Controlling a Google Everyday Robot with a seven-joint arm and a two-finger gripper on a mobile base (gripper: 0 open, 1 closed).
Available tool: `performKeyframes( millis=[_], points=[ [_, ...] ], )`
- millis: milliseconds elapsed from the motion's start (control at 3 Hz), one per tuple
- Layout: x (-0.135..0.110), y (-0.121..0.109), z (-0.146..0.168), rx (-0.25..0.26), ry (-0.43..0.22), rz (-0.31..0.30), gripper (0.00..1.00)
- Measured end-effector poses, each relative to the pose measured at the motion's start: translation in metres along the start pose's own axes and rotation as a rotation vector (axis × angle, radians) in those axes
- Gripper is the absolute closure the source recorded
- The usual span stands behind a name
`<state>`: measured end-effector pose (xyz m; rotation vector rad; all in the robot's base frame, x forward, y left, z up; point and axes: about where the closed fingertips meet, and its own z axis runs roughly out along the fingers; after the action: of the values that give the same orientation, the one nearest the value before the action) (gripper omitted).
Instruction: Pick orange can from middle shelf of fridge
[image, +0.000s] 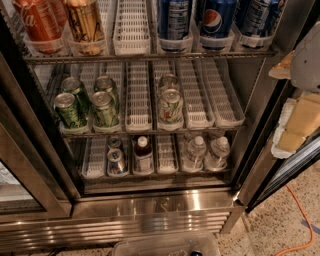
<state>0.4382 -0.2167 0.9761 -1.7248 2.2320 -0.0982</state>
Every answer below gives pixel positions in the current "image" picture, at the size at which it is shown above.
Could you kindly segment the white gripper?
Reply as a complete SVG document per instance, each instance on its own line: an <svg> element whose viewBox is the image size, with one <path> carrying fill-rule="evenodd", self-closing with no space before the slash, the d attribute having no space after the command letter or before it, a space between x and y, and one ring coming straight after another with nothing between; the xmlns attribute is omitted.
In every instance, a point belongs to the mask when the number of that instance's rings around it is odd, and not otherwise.
<svg viewBox="0 0 320 256"><path fill-rule="evenodd" d="M279 159L289 158L320 126L320 21L268 75L275 79L291 79L293 86L314 92L298 99L288 98L281 110L271 153Z"/></svg>

